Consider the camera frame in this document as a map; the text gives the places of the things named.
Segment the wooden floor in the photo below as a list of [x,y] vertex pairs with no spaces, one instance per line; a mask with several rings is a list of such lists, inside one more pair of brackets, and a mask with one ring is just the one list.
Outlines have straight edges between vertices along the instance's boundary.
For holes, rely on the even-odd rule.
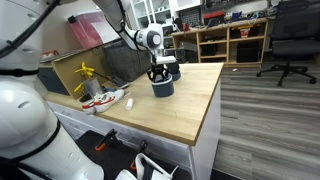
[[318,84],[290,74],[278,87],[279,72],[224,69],[215,169],[243,179],[320,179],[320,66],[307,65]]

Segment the gray floor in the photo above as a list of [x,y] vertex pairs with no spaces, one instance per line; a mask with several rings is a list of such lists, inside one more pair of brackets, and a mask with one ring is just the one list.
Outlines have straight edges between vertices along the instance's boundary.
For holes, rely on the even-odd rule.
[[224,70],[215,169],[243,179],[320,179],[320,66],[293,64],[308,65],[318,84],[290,74],[278,87],[279,72]]

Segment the sneaker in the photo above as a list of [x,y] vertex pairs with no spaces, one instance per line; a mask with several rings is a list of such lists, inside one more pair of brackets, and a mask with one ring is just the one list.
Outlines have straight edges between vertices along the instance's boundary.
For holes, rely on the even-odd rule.
[[90,99],[82,104],[82,110],[85,114],[90,115],[96,112],[94,107],[94,99]]
[[123,96],[124,90],[122,89],[119,89],[115,92],[106,92],[100,95],[100,97],[94,101],[94,107],[97,112],[104,112],[112,105],[114,105],[117,101],[121,100]]
[[112,76],[111,82],[118,86],[121,89],[124,89],[126,87],[129,86],[129,83],[127,83],[126,81],[122,80],[121,78],[119,78],[118,76]]

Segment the office chair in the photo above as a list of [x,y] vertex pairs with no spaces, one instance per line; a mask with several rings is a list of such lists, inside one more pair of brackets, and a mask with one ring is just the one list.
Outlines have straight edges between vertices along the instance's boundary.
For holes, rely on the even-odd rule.
[[257,77],[265,72],[283,71],[278,86],[282,86],[289,72],[311,78],[310,84],[317,83],[314,76],[306,73],[307,66],[291,66],[289,58],[320,54],[320,0],[280,2],[270,36],[273,56],[284,58],[287,63],[260,71]]

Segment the black chair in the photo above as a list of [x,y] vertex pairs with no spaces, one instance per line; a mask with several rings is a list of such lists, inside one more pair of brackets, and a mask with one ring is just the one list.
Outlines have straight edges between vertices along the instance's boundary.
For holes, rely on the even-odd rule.
[[276,64],[269,70],[283,71],[278,86],[289,72],[311,78],[310,83],[317,82],[314,76],[307,74],[307,66],[291,66],[289,58],[320,54],[320,0],[291,0],[280,2],[271,33],[272,53],[275,58],[284,58],[286,65]]

